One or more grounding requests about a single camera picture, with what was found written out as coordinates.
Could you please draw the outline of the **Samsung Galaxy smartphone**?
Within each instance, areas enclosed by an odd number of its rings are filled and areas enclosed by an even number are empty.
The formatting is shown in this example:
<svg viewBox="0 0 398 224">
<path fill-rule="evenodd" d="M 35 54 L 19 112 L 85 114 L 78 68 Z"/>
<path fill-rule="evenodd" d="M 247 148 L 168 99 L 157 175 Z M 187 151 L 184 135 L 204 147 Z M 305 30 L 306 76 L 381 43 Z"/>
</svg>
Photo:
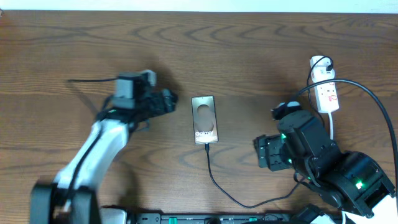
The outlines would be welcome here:
<svg viewBox="0 0 398 224">
<path fill-rule="evenodd" d="M 217 143 L 218 128 L 215 97 L 196 96 L 192 98 L 193 138 L 195 144 Z"/>
</svg>

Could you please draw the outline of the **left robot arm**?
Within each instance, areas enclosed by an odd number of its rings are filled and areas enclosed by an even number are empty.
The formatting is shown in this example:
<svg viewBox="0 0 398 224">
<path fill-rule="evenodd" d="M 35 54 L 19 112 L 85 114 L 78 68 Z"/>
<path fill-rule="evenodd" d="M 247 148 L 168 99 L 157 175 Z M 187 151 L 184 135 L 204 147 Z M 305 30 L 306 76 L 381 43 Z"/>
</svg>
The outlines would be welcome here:
<svg viewBox="0 0 398 224">
<path fill-rule="evenodd" d="M 30 223 L 134 223 L 117 207 L 101 208 L 97 191 L 114 158 L 142 122 L 175 111 L 178 96 L 155 91 L 152 70 L 120 73 L 114 93 L 96 115 L 90 135 L 76 156 L 49 183 L 36 183 L 30 195 Z"/>
</svg>

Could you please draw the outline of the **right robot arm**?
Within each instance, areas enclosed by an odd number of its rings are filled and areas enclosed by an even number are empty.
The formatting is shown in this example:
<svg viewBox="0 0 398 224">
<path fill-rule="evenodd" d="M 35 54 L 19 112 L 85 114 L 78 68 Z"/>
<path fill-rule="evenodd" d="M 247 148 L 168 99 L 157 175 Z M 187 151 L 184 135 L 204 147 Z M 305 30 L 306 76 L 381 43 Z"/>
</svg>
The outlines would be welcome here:
<svg viewBox="0 0 398 224">
<path fill-rule="evenodd" d="M 306 180 L 300 184 L 338 210 L 361 217 L 375 216 L 373 208 L 395 187 L 379 164 L 358 151 L 342 152 L 321 122 L 307 110 L 285 115 L 278 134 L 253 140 L 259 167 L 293 169 Z"/>
</svg>

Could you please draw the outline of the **white power strip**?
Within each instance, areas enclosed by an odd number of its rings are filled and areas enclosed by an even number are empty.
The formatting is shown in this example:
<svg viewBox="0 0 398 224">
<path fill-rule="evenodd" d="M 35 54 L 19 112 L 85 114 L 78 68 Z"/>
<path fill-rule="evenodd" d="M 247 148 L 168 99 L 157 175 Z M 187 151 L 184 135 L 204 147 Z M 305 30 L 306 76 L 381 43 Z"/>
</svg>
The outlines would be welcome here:
<svg viewBox="0 0 398 224">
<path fill-rule="evenodd" d="M 327 56 L 316 55 L 310 59 L 310 78 L 313 83 L 335 78 L 332 59 Z M 314 87 L 317 110 L 328 114 L 339 109 L 338 95 L 334 82 L 328 82 Z"/>
</svg>

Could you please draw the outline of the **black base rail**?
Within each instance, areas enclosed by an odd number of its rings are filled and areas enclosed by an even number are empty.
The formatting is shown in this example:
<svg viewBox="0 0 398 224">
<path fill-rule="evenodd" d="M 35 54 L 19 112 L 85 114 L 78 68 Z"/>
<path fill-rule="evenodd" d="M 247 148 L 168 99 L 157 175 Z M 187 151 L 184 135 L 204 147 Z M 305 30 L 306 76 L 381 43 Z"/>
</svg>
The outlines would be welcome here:
<svg viewBox="0 0 398 224">
<path fill-rule="evenodd" d="M 296 214 L 290 213 L 134 213 L 122 207 L 107 206 L 99 210 L 103 223 L 120 224 L 240 224 L 240 223 L 346 223 L 347 219 L 321 211 L 310 204 Z"/>
</svg>

